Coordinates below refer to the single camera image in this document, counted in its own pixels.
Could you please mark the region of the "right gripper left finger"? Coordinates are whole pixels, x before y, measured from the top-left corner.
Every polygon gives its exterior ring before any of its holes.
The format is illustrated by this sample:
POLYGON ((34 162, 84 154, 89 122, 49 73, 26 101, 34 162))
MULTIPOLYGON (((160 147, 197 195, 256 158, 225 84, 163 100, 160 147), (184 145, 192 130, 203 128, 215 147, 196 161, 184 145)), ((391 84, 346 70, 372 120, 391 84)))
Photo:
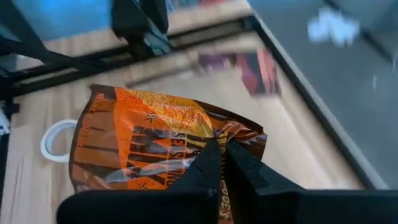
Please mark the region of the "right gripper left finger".
POLYGON ((217 223, 221 149, 209 141, 187 171, 166 190, 89 190, 57 209, 57 223, 217 223))

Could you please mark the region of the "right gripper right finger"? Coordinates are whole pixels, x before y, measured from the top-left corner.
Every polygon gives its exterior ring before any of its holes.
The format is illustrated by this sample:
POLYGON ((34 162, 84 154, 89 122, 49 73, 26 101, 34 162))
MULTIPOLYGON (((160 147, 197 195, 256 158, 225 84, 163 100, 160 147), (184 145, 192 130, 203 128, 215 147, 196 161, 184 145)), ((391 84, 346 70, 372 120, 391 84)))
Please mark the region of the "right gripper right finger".
POLYGON ((236 142, 225 176, 236 223, 397 223, 397 191, 304 189, 236 142))

